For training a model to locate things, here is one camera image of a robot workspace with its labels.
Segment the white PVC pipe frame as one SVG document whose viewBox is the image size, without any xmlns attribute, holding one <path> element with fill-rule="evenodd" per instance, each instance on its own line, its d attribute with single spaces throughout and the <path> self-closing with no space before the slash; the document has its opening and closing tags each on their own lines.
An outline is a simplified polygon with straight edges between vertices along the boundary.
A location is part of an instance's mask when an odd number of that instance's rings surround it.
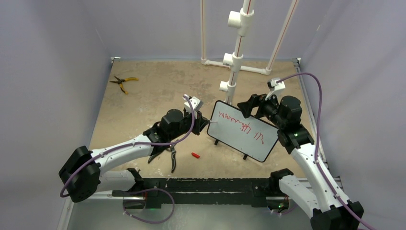
<svg viewBox="0 0 406 230">
<path fill-rule="evenodd" d="M 243 63 L 243 50 L 244 42 L 249 29 L 252 24 L 252 18 L 254 16 L 254 1 L 245 0 L 240 11 L 231 11 L 228 16 L 227 26 L 237 29 L 237 41 L 233 53 L 225 53 L 223 61 L 213 61 L 207 58 L 206 53 L 206 14 L 205 14 L 205 1 L 200 1 L 200 25 L 201 25 L 201 63 L 207 66 L 217 66 L 230 69 L 230 76 L 227 81 L 220 82 L 219 90 L 225 93 L 225 102 L 231 104 L 235 94 L 235 88 L 237 85 L 237 78 L 240 71 L 247 71 L 252 73 L 259 73 L 262 75 L 270 75 L 272 66 L 276 60 L 279 50 L 282 46 L 282 42 L 288 31 L 289 25 L 294 16 L 295 10 L 299 4 L 298 0 L 291 1 L 289 10 L 284 19 L 281 31 L 279 33 L 277 42 L 272 51 L 270 60 L 265 68 L 254 68 L 242 65 Z"/>
</svg>

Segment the small black-framed whiteboard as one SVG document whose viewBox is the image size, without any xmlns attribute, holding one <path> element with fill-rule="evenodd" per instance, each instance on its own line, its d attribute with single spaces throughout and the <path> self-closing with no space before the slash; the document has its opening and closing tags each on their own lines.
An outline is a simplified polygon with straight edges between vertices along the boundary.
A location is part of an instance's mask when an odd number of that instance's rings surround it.
<svg viewBox="0 0 406 230">
<path fill-rule="evenodd" d="M 277 127 L 250 116 L 223 101 L 216 101 L 207 128 L 208 136 L 259 161 L 265 162 L 278 141 Z"/>
</svg>

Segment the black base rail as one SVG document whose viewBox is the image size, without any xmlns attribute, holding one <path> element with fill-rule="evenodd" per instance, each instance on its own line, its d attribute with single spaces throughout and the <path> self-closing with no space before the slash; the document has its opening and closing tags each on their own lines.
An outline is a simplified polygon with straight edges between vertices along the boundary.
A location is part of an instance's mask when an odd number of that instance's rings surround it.
<svg viewBox="0 0 406 230">
<path fill-rule="evenodd" d="M 129 191 L 114 190 L 128 209 L 161 208 L 163 204 L 250 205 L 283 211 L 287 195 L 267 178 L 144 178 Z"/>
</svg>

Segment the red marker cap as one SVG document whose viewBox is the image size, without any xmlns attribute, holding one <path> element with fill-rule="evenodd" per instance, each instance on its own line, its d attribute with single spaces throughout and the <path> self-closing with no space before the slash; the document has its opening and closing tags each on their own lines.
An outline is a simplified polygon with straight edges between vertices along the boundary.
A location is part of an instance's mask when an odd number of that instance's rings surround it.
<svg viewBox="0 0 406 230">
<path fill-rule="evenodd" d="M 197 158 L 197 159 L 200 158 L 200 155 L 198 155 L 198 154 L 196 154 L 196 153 L 194 153 L 194 152 L 192 152 L 191 155 L 192 155 L 193 157 Z"/>
</svg>

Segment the black handled pliers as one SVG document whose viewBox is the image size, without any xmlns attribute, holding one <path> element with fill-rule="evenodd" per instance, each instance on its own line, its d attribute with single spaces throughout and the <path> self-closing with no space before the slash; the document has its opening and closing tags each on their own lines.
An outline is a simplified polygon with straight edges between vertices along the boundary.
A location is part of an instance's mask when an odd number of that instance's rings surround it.
<svg viewBox="0 0 406 230">
<path fill-rule="evenodd" d="M 171 173 L 173 173 L 176 169 L 177 162 L 176 162 L 176 149 L 175 149 L 176 144 L 170 145 L 168 148 L 165 149 L 165 151 L 170 151 L 171 152 Z M 157 158 L 161 153 L 157 153 L 154 155 L 151 155 L 147 161 L 148 164 L 150 164 L 155 158 Z"/>
</svg>

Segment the yellow handled needle-nose pliers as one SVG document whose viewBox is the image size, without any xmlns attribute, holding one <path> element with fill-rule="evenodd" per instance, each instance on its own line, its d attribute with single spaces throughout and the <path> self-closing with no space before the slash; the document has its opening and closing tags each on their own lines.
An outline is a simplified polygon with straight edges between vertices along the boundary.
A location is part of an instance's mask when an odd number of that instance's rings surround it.
<svg viewBox="0 0 406 230">
<path fill-rule="evenodd" d="M 121 78 L 118 78 L 117 76 L 114 76 L 114 78 L 115 78 L 116 80 L 111 80 L 110 82 L 111 82 L 111 83 L 118 84 L 119 87 L 120 87 L 120 90 L 121 90 L 124 94 L 126 94 L 126 95 L 128 95 L 128 91 L 126 91 L 126 90 L 124 89 L 123 83 L 128 82 L 128 81 L 139 81 L 139 78 L 136 78 L 136 77 L 130 77 L 130 78 L 121 79 Z"/>
</svg>

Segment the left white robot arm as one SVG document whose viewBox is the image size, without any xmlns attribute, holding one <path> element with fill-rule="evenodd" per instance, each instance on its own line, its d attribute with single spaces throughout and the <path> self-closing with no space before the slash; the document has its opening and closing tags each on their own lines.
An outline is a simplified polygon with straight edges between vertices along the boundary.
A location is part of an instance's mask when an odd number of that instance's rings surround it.
<svg viewBox="0 0 406 230">
<path fill-rule="evenodd" d="M 89 150 L 76 148 L 60 169 L 63 182 L 60 197 L 81 202 L 99 191 L 105 191 L 111 169 L 129 161 L 162 153 L 188 135 L 199 135 L 210 123 L 201 112 L 171 109 L 151 128 L 137 137 L 114 146 Z"/>
</svg>

